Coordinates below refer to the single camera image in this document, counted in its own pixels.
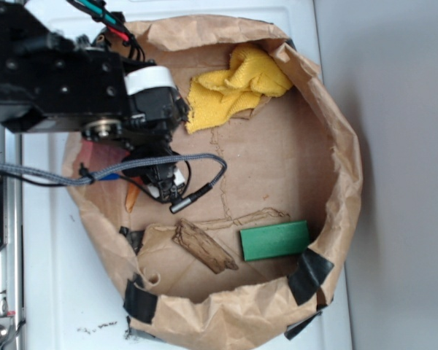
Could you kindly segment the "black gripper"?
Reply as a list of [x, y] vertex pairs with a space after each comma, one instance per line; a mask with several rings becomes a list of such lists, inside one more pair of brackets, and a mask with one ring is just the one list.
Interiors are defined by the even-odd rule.
[[129, 152], [170, 153], [173, 134], [189, 113], [170, 70], [148, 66], [127, 74], [124, 81], [128, 115], [90, 122], [82, 137]]

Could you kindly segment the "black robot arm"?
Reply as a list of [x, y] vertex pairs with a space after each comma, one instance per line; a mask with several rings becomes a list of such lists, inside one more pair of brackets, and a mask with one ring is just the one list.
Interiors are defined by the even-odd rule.
[[14, 133], [79, 132], [133, 150], [168, 144], [188, 119], [168, 68], [50, 31], [0, 1], [0, 125]]

